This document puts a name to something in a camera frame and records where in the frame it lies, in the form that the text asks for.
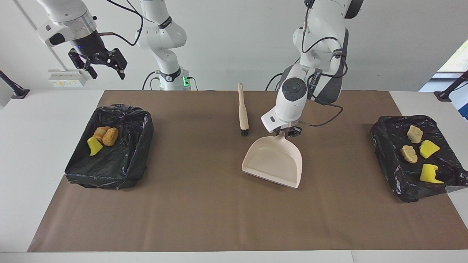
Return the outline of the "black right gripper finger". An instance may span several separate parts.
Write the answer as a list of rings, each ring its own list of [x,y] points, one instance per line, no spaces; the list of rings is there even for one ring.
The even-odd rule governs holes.
[[[106,65],[114,69],[121,80],[124,80],[125,78],[124,70],[126,69],[127,64],[127,60],[124,58],[124,56],[118,48],[109,50],[107,52]]]
[[[97,79],[98,74],[92,67],[91,59],[88,56],[85,56],[83,61],[83,58],[79,55],[79,53],[77,53],[75,49],[70,49],[68,55],[76,69],[85,70],[88,72],[92,79]]]

